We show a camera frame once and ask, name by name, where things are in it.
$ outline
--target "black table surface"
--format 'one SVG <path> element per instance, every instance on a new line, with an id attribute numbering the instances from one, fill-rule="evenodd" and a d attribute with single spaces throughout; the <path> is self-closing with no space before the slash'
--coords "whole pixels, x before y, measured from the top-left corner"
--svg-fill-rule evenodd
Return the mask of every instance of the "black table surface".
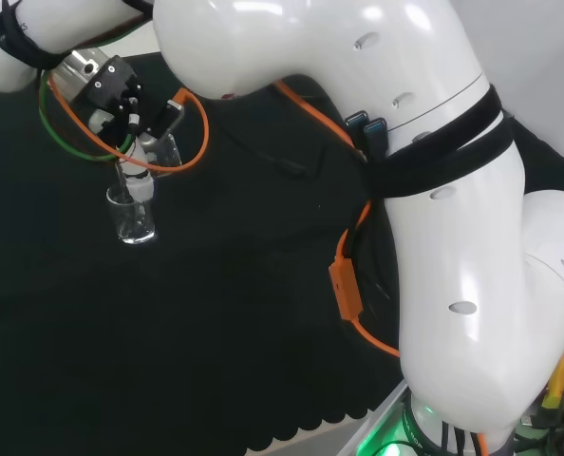
<path id="1" fill-rule="evenodd" d="M 179 88 L 158 54 L 131 61 L 154 102 Z M 313 83 L 291 83 L 333 115 Z M 239 456 L 361 418 L 400 382 L 398 360 L 340 321 L 329 283 L 366 200 L 345 147 L 270 89 L 206 108 L 207 156 L 158 180 L 158 238 L 134 248 L 104 203 L 112 168 L 58 148 L 33 88 L 0 94 L 0 456 Z M 176 132 L 185 160 L 200 123 L 190 108 Z M 527 190 L 564 190 L 564 159 L 513 126 Z M 395 258 L 376 223 L 359 269 L 372 278 L 376 247 L 392 297 L 366 280 L 364 322 L 396 345 Z M 372 229 L 386 233 L 374 246 Z"/>

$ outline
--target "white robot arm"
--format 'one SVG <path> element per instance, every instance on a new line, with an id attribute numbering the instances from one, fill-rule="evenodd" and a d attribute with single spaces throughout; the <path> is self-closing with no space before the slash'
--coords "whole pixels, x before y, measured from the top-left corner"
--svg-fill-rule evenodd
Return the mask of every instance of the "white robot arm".
<path id="1" fill-rule="evenodd" d="M 52 54 L 74 49 L 141 15 L 122 0 L 20 0 L 9 3 L 17 5 L 16 18 L 26 36 L 41 50 Z M 35 76 L 35 68 L 0 48 L 0 92 L 21 90 Z"/>
<path id="2" fill-rule="evenodd" d="M 24 0 L 17 9 L 27 36 L 52 53 L 138 14 L 122 0 Z M 523 197 L 516 145 L 492 140 L 503 115 L 448 0 L 158 0 L 154 24 L 170 68 L 204 97 L 302 73 L 345 119 L 385 119 L 388 159 L 417 148 L 429 162 L 462 138 L 443 157 L 455 171 L 433 161 L 440 176 L 407 178 L 412 190 L 384 202 L 401 361 L 430 440 L 440 441 L 444 420 L 484 433 L 491 452 L 502 448 L 564 350 L 564 193 Z M 0 49 L 0 91 L 33 77 Z M 487 124 L 464 137 L 484 105 Z M 486 155 L 487 144 L 497 150 Z M 470 161 L 477 152 L 487 159 Z"/>

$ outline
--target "black cable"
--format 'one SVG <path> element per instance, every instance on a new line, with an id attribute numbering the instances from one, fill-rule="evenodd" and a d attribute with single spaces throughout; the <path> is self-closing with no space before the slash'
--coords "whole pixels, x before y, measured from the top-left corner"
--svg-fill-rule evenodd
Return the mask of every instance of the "black cable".
<path id="1" fill-rule="evenodd" d="M 423 448 L 416 444 L 411 444 L 410 442 L 405 442 L 403 440 L 392 440 L 391 442 L 387 442 L 386 444 L 381 445 L 379 448 L 377 448 L 375 452 L 371 454 L 371 456 L 377 456 L 384 449 L 391 447 L 392 445 L 404 445 L 406 447 L 411 447 L 419 456 L 425 456 L 425 451 L 423 451 Z"/>
<path id="2" fill-rule="evenodd" d="M 383 288 L 385 290 L 385 294 L 387 295 L 387 298 L 389 299 L 389 287 L 387 286 L 387 283 L 385 282 L 384 276 L 382 274 L 382 266 L 381 266 L 381 261 L 379 261 L 379 252 L 377 249 L 377 246 L 379 245 L 379 233 L 377 232 L 377 221 L 379 219 L 379 216 L 381 214 L 381 209 L 379 208 L 379 204 L 381 204 L 380 201 L 373 201 L 373 205 L 372 205 L 372 209 L 371 209 L 371 214 L 370 214 L 370 226 L 369 226 L 369 230 L 370 230 L 370 255 L 371 255 L 371 260 L 373 263 L 373 268 L 375 270 L 375 278 L 379 281 L 379 285 L 381 286 L 381 288 Z"/>
<path id="3" fill-rule="evenodd" d="M 543 437 L 540 437 L 538 439 L 527 439 L 526 437 L 522 437 L 522 436 L 518 437 L 517 436 L 517 439 L 521 440 L 521 442 L 518 442 L 515 445 L 515 448 L 514 448 L 515 453 L 520 453 L 520 452 L 523 452 L 523 451 L 527 451 L 529 449 L 540 448 L 542 446 L 549 446 L 552 439 L 555 436 L 556 431 L 564 428 L 564 425 L 562 425 L 563 413 L 564 413 L 564 389 L 563 389 L 563 392 L 560 396 L 560 402 L 558 403 L 558 409 L 556 410 L 555 421 L 552 423 L 552 425 L 548 429 L 548 432 L 546 432 L 546 435 L 544 435 Z"/>
<path id="4" fill-rule="evenodd" d="M 472 437 L 472 444 L 474 445 L 474 452 L 476 456 L 482 456 L 482 451 L 480 451 L 479 435 L 475 432 L 470 432 L 470 437 Z"/>
<path id="5" fill-rule="evenodd" d="M 550 432 L 554 432 L 561 424 L 564 413 L 564 390 L 560 396 L 560 403 L 558 404 L 558 409 L 556 410 L 555 422 L 550 426 Z"/>
<path id="6" fill-rule="evenodd" d="M 441 456 L 446 456 L 449 447 L 449 424 L 442 422 Z"/>
<path id="7" fill-rule="evenodd" d="M 455 442 L 457 442 L 457 456 L 463 456 L 465 448 L 465 431 L 455 427 Z"/>

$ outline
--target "orange cable sleeve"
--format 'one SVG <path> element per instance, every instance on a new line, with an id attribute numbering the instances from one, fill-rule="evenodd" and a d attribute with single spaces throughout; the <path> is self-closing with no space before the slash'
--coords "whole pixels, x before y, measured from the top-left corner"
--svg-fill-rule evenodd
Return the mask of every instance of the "orange cable sleeve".
<path id="1" fill-rule="evenodd" d="M 365 220 L 367 219 L 368 214 L 370 214 L 371 207 L 372 207 L 372 202 L 367 201 L 367 205 L 362 210 L 362 214 L 360 215 L 360 218 L 358 219 L 358 227 L 360 227 L 365 222 Z M 349 233 L 349 230 L 346 230 L 344 232 L 344 234 L 341 235 L 341 238 L 339 239 L 339 243 L 337 244 L 337 252 L 335 254 L 335 260 L 344 259 L 343 246 L 346 243 L 346 239 L 348 238 L 348 233 Z"/>
<path id="2" fill-rule="evenodd" d="M 362 323 L 360 323 L 360 320 L 358 318 L 351 320 L 351 323 L 354 325 L 358 333 L 360 333 L 360 335 L 368 342 L 370 342 L 372 345 L 374 345 L 375 347 L 377 347 L 379 350 L 383 352 L 393 354 L 397 358 L 400 358 L 400 352 L 398 350 L 389 347 L 388 345 L 384 344 L 383 342 L 373 337 L 371 333 L 368 332 L 364 326 L 362 326 Z"/>
<path id="3" fill-rule="evenodd" d="M 185 163 L 181 166 L 169 167 L 169 166 L 157 166 L 155 164 L 145 163 L 143 161 L 139 161 L 139 160 L 133 159 L 131 157 L 126 157 L 122 152 L 120 152 L 120 151 L 114 149 L 113 147 L 110 147 L 109 145 L 105 144 L 101 140 L 101 138 L 99 138 L 94 133 L 92 133 L 84 125 L 84 123 L 82 121 L 80 121 L 80 119 L 75 115 L 75 113 L 70 108 L 70 106 L 66 102 L 65 98 L 61 94 L 61 91 L 59 90 L 58 86 L 56 86 L 56 83 L 54 81 L 54 77 L 51 74 L 50 74 L 50 78 L 49 78 L 49 84 L 50 84 L 50 87 L 52 89 L 52 92 L 54 93 L 54 97 L 56 98 L 58 103 L 63 107 L 66 114 L 69 116 L 69 118 L 84 132 L 84 134 L 90 140 L 92 140 L 94 143 L 96 143 L 98 146 L 100 146 L 102 149 L 104 149 L 106 152 L 110 153 L 111 155 L 115 155 L 116 157 L 118 157 L 118 158 L 120 158 L 120 159 L 122 159 L 126 162 L 131 162 L 131 163 L 134 163 L 138 166 L 142 166 L 143 168 L 151 169 L 153 171 L 160 171 L 162 173 L 178 173 L 180 171 L 186 171 L 186 170 L 194 167 L 202 159 L 202 157 L 206 153 L 206 150 L 208 149 L 208 143 L 210 141 L 210 124 L 208 122 L 208 114 L 206 114 L 206 110 L 204 109 L 204 106 L 202 105 L 201 101 L 196 97 L 196 95 L 191 93 L 186 88 L 182 88 L 181 90 L 179 90 L 179 92 L 177 92 L 177 95 L 175 96 L 174 100 L 176 102 L 182 104 L 187 99 L 189 99 L 189 100 L 192 101 L 192 103 L 194 105 L 196 105 L 197 109 L 199 110 L 199 113 L 202 116 L 202 120 L 204 122 L 204 142 L 202 143 L 202 147 L 199 149 L 199 152 L 197 152 L 197 155 L 191 161 L 189 161 L 188 163 Z"/>
<path id="4" fill-rule="evenodd" d="M 489 449 L 487 448 L 487 441 L 484 439 L 484 434 L 479 434 L 480 454 L 482 456 L 489 456 Z"/>
<path id="5" fill-rule="evenodd" d="M 349 137 L 349 134 L 346 133 L 343 128 L 341 128 L 339 125 L 337 125 L 335 122 L 333 122 L 330 118 L 325 116 L 322 112 L 320 112 L 318 109 L 313 107 L 311 104 L 309 104 L 308 102 L 303 100 L 299 95 L 297 95 L 285 83 L 283 83 L 282 81 L 278 81 L 277 83 L 275 83 L 275 86 L 278 87 L 278 89 L 282 93 L 284 93 L 287 97 L 289 97 L 293 103 L 298 105 L 301 109 L 308 112 L 316 120 L 320 121 L 320 123 L 324 124 L 330 130 L 332 130 L 333 133 L 335 133 L 341 139 L 341 141 L 343 141 L 347 145 L 351 146 L 352 149 L 355 148 L 354 142 L 351 140 L 351 138 Z"/>

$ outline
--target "velcro strap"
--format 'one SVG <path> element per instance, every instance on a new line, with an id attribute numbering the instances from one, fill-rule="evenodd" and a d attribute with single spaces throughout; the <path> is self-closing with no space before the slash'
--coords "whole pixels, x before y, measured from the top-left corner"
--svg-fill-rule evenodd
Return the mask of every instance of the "velcro strap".
<path id="1" fill-rule="evenodd" d="M 492 124 L 500 112 L 499 97 L 491 87 L 480 102 L 452 123 L 396 152 L 381 164 L 365 165 L 363 178 L 371 197 L 417 195 L 456 181 L 492 162 L 514 141 L 507 120 L 462 146 Z"/>
<path id="2" fill-rule="evenodd" d="M 17 60 L 29 67 L 37 69 L 54 69 L 69 55 L 50 54 L 39 47 L 26 36 L 26 26 L 18 24 L 16 9 L 22 0 L 14 6 L 9 5 L 8 0 L 2 0 L 0 13 L 0 48 Z"/>

